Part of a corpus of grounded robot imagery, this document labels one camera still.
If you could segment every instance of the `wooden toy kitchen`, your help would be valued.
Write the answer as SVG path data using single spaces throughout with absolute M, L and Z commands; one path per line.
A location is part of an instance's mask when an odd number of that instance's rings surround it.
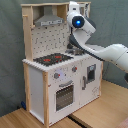
M 89 17 L 90 2 L 78 2 Z M 22 4 L 26 107 L 47 128 L 101 95 L 102 62 L 69 47 L 69 3 Z

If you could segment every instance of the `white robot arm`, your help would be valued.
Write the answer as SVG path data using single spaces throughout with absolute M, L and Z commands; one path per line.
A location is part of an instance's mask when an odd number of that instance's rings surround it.
M 122 44 L 113 44 L 100 51 L 95 51 L 85 45 L 91 34 L 96 31 L 96 25 L 87 17 L 83 17 L 79 11 L 79 4 L 70 2 L 67 14 L 69 27 L 76 28 L 70 36 L 70 43 L 91 56 L 101 60 L 109 61 L 128 73 L 128 48 Z

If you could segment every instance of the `oven door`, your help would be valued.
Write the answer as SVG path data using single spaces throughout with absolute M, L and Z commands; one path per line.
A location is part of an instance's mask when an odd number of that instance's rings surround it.
M 80 74 L 49 87 L 50 125 L 79 109 Z

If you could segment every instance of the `wooden table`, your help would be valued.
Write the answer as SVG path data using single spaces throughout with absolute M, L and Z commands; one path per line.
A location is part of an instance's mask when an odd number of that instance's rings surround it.
M 45 128 L 35 117 L 23 109 L 16 110 L 0 118 L 0 128 Z M 50 128 L 81 128 L 68 117 Z
M 128 89 L 103 80 L 101 93 L 71 117 L 87 128 L 115 128 L 128 118 Z

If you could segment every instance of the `knob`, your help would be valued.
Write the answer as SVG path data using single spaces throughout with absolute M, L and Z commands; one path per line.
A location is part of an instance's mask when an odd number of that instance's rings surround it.
M 72 68 L 72 71 L 73 71 L 73 72 L 76 72 L 76 70 L 77 70 L 77 67 L 73 67 L 73 68 Z
M 58 73 L 55 73 L 55 74 L 54 74 L 54 78 L 55 78 L 55 79 L 58 79 L 59 76 L 60 76 L 60 74 L 58 74 Z

